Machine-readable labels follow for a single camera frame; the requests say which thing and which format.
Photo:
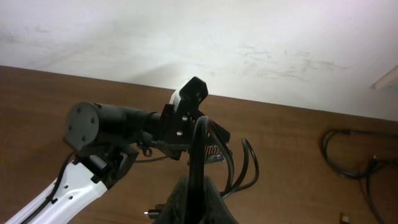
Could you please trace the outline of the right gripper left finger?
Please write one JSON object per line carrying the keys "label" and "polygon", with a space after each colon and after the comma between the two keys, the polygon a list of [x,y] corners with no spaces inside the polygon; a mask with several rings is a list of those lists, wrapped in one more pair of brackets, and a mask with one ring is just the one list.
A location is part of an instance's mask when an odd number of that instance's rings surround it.
{"label": "right gripper left finger", "polygon": [[160,210],[154,224],[184,224],[187,209],[188,177],[182,177],[163,204],[157,204]]}

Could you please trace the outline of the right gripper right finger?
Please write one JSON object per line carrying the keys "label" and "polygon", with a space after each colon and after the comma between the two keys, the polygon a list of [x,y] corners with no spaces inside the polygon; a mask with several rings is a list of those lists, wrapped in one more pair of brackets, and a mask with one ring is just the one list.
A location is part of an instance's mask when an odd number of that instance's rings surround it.
{"label": "right gripper right finger", "polygon": [[203,196],[205,208],[201,218],[202,224],[238,224],[209,177],[204,178]]}

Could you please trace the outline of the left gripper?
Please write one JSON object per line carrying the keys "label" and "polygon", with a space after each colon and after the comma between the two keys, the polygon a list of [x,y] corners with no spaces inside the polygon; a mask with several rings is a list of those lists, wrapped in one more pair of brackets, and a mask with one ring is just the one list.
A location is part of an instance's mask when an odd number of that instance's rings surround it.
{"label": "left gripper", "polygon": [[160,150],[169,158],[179,160],[190,147],[196,121],[204,114],[199,105],[208,96],[206,83],[191,78],[175,90],[160,116]]}

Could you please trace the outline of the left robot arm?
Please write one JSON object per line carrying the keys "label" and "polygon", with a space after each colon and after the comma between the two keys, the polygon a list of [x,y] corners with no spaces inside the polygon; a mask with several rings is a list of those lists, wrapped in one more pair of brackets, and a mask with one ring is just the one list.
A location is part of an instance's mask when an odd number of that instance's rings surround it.
{"label": "left robot arm", "polygon": [[198,109],[207,97],[197,77],[177,90],[161,113],[86,103],[68,113],[64,141],[72,148],[58,177],[16,213],[11,223],[67,223],[121,180],[140,153],[156,148],[179,160],[189,154],[189,174],[164,204],[148,210],[155,223],[234,223],[214,183],[204,175],[206,147],[223,146],[228,133]]}

